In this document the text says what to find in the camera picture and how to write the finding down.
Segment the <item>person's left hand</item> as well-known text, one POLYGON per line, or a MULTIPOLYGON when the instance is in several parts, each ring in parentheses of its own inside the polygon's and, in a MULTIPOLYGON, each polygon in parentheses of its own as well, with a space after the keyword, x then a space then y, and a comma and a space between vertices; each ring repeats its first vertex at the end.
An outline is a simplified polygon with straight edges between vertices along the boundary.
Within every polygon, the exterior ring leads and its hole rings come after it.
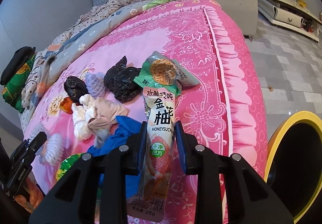
POLYGON ((14 197, 14 199, 29 213, 33 213, 35 208, 39 206, 43 200, 43 193, 29 177, 26 178, 24 184, 22 185, 22 191, 26 191, 27 196, 25 197, 22 194, 18 194, 14 197))

